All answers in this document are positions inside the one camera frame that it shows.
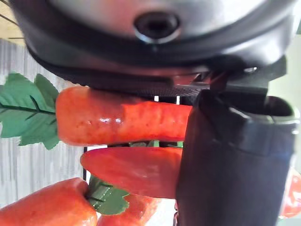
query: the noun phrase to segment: green carrot leaf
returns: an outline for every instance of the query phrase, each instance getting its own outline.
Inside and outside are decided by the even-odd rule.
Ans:
[[[55,117],[57,90],[39,75],[31,82],[10,73],[0,89],[1,138],[20,137],[21,146],[43,143],[50,150],[59,142]]]
[[[94,209],[104,215],[117,215],[124,212],[129,203],[124,197],[128,192],[119,190],[91,175],[89,191],[86,195]]]
[[[46,104],[55,109],[55,100],[58,96],[57,89],[52,83],[46,79],[43,75],[37,74],[34,84],[38,87],[41,94],[43,95]]]

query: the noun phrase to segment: orange carrot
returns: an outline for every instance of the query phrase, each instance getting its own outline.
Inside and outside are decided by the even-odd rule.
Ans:
[[[112,147],[82,155],[82,166],[97,178],[131,194],[175,198],[182,149]]]
[[[0,209],[1,226],[95,226],[96,211],[85,199],[80,178],[43,188]]]
[[[78,146],[183,141],[190,110],[80,86],[64,90],[56,100],[59,138]]]

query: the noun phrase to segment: plastic carrot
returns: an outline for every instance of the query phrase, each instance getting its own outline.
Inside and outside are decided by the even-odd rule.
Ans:
[[[96,211],[85,199],[80,178],[43,188],[0,209],[1,226],[95,226]]]
[[[94,176],[131,194],[175,198],[182,149],[113,147],[86,152],[81,164]]]
[[[191,106],[72,87],[56,100],[59,138],[70,145],[182,141]]]
[[[289,193],[284,197],[284,209],[281,218],[292,218],[301,213],[301,175],[293,169],[293,178]]]
[[[130,194],[125,197],[129,208],[112,216],[102,215],[97,226],[144,226],[156,212],[160,199]]]

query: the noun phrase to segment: black plastic part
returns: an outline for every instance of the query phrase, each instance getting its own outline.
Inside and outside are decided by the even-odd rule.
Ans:
[[[205,64],[219,68],[229,68],[228,63],[243,68],[266,65],[280,58],[293,35],[293,17],[290,15],[294,3],[295,0],[267,1],[258,10],[227,28],[193,39],[162,44],[154,51],[152,45],[139,40],[109,35],[77,23],[52,7],[48,1],[10,1],[27,44],[40,58],[50,63],[54,63],[62,53],[75,54],[76,58],[86,53],[133,66]],[[278,43],[278,50],[263,54],[260,49],[265,49],[264,45],[270,40]],[[248,41],[252,42],[248,43],[247,48],[234,48]],[[72,63],[74,57],[65,60]],[[80,64],[78,61],[73,63],[74,66],[85,67],[82,60]]]
[[[266,96],[269,82],[280,78],[287,73],[286,57],[263,68],[257,68],[254,72],[232,71],[210,73],[210,89],[229,90],[239,93],[255,93]]]
[[[276,97],[253,113],[241,110],[245,97],[232,102],[203,90],[190,114],[176,193],[180,226],[276,223],[298,120]]]
[[[124,88],[125,92],[135,93],[141,87],[145,95],[164,96],[176,93],[170,79],[150,79],[143,74],[138,80],[131,70],[202,65],[228,71],[271,64],[283,55],[292,38],[294,3],[295,0],[267,1],[239,22],[218,31],[151,45],[84,26],[46,0],[10,1],[31,54],[51,72],[74,83],[94,84],[98,89]],[[189,96],[189,92],[185,90],[184,95]]]

